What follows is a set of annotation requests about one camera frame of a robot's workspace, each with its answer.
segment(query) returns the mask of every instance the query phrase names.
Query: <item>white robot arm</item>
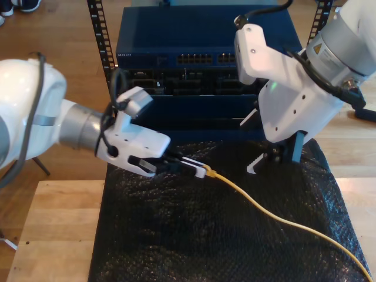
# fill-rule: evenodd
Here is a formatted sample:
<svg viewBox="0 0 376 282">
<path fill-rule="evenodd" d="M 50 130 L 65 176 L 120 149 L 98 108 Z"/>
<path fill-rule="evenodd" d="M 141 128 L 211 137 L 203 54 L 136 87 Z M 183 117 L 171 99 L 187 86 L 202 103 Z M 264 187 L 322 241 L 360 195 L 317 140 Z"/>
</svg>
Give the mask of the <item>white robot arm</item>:
<svg viewBox="0 0 376 282">
<path fill-rule="evenodd" d="M 269 48 L 260 26 L 245 24 L 239 29 L 235 50 L 240 81 L 252 84 L 256 78 L 269 79 L 256 108 L 241 125 L 258 116 L 271 144 L 284 143 L 300 133 L 303 145 L 325 127 L 344 102 L 364 107 L 358 87 L 376 71 L 375 11 L 374 0 L 347 1 L 301 56 L 292 54 L 295 58 Z M 282 160 L 278 154 L 276 157 L 276 161 Z M 249 166 L 250 173 L 262 158 Z"/>
<path fill-rule="evenodd" d="M 25 160 L 54 143 L 92 150 L 100 159 L 143 176 L 154 176 L 168 159 L 197 168 L 196 176 L 204 177 L 199 163 L 168 150 L 170 137 L 130 123 L 152 101 L 142 88 L 117 97 L 116 103 L 124 107 L 102 131 L 105 117 L 64 99 L 65 92 L 63 75 L 43 60 L 0 61 L 0 168 L 17 159 L 1 186 L 14 178 Z"/>
</svg>

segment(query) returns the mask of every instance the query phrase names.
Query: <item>rack post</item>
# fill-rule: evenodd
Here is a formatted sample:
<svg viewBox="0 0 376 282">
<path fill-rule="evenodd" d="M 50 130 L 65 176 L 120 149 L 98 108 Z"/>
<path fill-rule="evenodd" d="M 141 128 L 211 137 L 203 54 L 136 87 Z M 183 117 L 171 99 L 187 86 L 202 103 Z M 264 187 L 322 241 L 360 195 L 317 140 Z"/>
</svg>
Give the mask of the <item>rack post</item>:
<svg viewBox="0 0 376 282">
<path fill-rule="evenodd" d="M 313 19 L 310 37 L 307 45 L 315 38 L 319 31 L 327 24 L 333 0 L 324 0 L 317 2 L 316 14 Z"/>
<path fill-rule="evenodd" d="M 111 70 L 115 68 L 115 61 L 113 59 L 102 0 L 87 0 L 87 2 L 100 60 L 102 62 L 103 71 L 105 72 L 107 86 L 109 87 Z"/>
</svg>

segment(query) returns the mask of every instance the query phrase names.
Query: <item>black bubble wrap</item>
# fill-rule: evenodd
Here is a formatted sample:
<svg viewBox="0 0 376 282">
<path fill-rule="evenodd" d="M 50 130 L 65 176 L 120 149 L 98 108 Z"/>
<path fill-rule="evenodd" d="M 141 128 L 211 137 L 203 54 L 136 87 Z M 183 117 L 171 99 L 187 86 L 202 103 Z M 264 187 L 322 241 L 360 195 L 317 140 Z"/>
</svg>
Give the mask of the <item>black bubble wrap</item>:
<svg viewBox="0 0 376 282">
<path fill-rule="evenodd" d="M 180 147 L 269 211 L 330 236 L 366 265 L 318 144 L 304 146 L 301 164 L 268 164 L 248 174 L 262 149 L 254 142 Z M 89 281 L 366 279 L 342 251 L 269 218 L 218 179 L 168 173 L 150 179 L 109 166 Z"/>
</svg>

